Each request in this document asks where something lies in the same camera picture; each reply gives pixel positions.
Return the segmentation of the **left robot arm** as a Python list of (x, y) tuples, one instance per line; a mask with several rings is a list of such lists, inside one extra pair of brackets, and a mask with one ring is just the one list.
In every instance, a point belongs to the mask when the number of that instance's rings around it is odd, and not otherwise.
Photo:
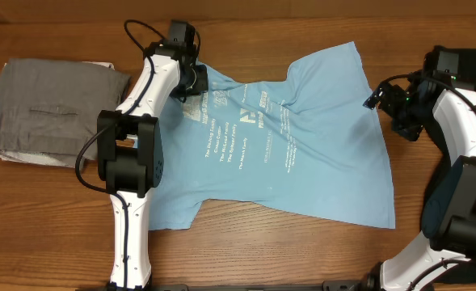
[(169, 98), (185, 101), (208, 89), (197, 64), (199, 32), (171, 22), (166, 36), (143, 48), (143, 70), (126, 99), (97, 119), (98, 173), (112, 201), (115, 259), (108, 290), (147, 290), (150, 202), (164, 167), (159, 116)]

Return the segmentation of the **light blue printed t-shirt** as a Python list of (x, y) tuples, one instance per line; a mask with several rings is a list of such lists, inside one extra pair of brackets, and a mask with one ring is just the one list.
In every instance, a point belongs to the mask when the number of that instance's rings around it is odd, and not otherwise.
[(170, 99), (160, 115), (150, 229), (189, 228), (206, 200), (394, 228), (390, 160), (353, 43), (293, 62), (282, 82), (208, 75), (206, 93)]

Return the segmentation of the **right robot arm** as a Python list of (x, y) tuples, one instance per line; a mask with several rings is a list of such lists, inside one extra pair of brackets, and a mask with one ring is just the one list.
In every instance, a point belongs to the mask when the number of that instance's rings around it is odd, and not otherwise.
[(430, 290), (476, 284), (476, 48), (436, 46), (423, 67), (379, 83), (365, 100), (408, 141), (426, 132), (442, 153), (429, 181), (419, 234), (349, 290)]

